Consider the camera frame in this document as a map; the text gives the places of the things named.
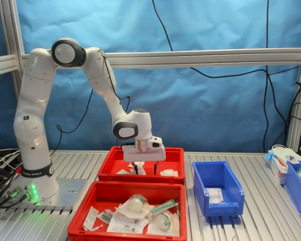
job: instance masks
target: metal plate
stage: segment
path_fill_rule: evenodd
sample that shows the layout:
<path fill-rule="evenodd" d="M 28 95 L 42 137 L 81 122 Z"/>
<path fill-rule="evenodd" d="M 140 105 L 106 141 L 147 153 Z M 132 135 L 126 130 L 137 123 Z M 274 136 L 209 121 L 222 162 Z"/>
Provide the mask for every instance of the metal plate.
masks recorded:
<path fill-rule="evenodd" d="M 57 151 L 52 156 L 58 178 L 83 178 L 87 184 L 77 210 L 107 151 Z M 262 154 L 185 152 L 188 240 L 301 241 L 301 215 L 287 191 L 276 182 Z M 226 160 L 245 191 L 244 214 L 238 218 L 205 218 L 193 191 L 192 161 Z M 0 210 L 0 240 L 67 240 L 74 211 L 10 208 Z"/>
<path fill-rule="evenodd" d="M 73 210 L 73 206 L 79 199 L 87 179 L 69 179 L 57 178 L 56 179 L 59 190 L 50 198 L 42 200 L 37 205 L 21 204 L 18 208 L 30 209 L 53 209 L 53 210 Z"/>

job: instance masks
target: cardboard box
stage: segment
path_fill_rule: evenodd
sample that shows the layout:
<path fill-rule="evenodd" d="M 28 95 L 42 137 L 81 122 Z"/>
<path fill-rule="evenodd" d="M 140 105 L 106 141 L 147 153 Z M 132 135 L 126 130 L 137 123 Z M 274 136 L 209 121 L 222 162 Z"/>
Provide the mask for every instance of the cardboard box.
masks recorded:
<path fill-rule="evenodd" d="M 268 161 L 274 175 L 277 177 L 277 181 L 280 185 L 284 185 L 286 182 L 287 165 L 280 161 L 277 157 L 272 157 Z"/>

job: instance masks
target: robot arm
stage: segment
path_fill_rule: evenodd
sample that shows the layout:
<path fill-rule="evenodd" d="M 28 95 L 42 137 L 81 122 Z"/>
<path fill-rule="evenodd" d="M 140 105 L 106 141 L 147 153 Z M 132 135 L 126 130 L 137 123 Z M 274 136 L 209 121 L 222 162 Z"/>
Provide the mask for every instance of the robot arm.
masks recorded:
<path fill-rule="evenodd" d="M 116 93 L 116 80 L 104 52 L 96 47 L 83 49 L 72 39 L 59 39 L 51 49 L 54 61 L 63 67 L 81 66 L 94 91 L 105 100 L 112 117 L 112 131 L 119 140 L 135 138 L 134 146 L 124 146 L 124 160 L 163 161 L 162 139 L 152 135 L 151 116 L 144 109 L 126 114 Z"/>
<path fill-rule="evenodd" d="M 29 184 L 37 183 L 40 199 L 48 198 L 58 191 L 44 127 L 44 114 L 58 66 L 80 66 L 94 91 L 107 104 L 115 137 L 119 140 L 135 138 L 133 146 L 123 146 L 126 162 L 165 160 L 161 138 L 152 135 L 148 111 L 134 109 L 126 114 L 123 110 L 116 94 L 113 71 L 103 51 L 95 47 L 83 49 L 72 39 L 59 39 L 50 50 L 34 49 L 28 57 L 14 121 L 23 171 L 22 177 L 12 182 L 12 189 L 17 186 L 26 188 Z M 36 196 L 32 194 L 31 198 L 34 201 Z"/>

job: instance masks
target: aluminum workbench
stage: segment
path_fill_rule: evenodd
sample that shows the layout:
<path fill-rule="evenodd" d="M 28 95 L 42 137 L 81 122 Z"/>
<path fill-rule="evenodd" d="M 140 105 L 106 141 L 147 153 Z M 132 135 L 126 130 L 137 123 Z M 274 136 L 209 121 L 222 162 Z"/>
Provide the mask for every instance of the aluminum workbench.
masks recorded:
<path fill-rule="evenodd" d="M 9 208 L 0 210 L 0 240 L 67 240 L 67 227 L 107 151 L 57 151 L 52 156 L 59 178 L 84 178 L 85 190 L 74 211 Z M 188 240 L 301 241 L 301 215 L 262 154 L 185 152 Z M 205 218 L 193 192 L 192 161 L 226 160 L 245 191 L 243 215 Z"/>

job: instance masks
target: blue fabric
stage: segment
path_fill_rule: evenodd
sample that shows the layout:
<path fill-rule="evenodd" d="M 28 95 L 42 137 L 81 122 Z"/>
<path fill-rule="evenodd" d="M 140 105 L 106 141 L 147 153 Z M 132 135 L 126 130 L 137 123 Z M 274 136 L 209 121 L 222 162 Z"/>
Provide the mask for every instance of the blue fabric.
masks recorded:
<path fill-rule="evenodd" d="M 264 48 L 266 1 L 155 1 L 173 49 Z M 105 52 L 169 51 L 152 1 L 18 1 L 25 52 L 49 49 L 61 37 Z M 301 1 L 270 1 L 269 47 L 301 47 Z M 270 66 L 274 73 L 293 66 Z M 265 66 L 198 68 L 228 75 Z M 265 73 L 209 79 L 189 68 L 115 69 L 119 96 L 131 95 L 133 108 L 146 108 L 153 134 L 165 146 L 186 151 L 262 152 L 266 127 L 263 112 Z M 287 116 L 298 70 L 272 75 L 278 109 Z M 74 129 L 85 112 L 91 87 L 82 70 L 58 70 L 47 107 L 48 143 L 54 149 L 60 133 Z M 284 130 L 267 95 L 270 148 Z M 93 94 L 82 125 L 63 135 L 60 149 L 107 150 L 115 145 L 110 114 Z"/>

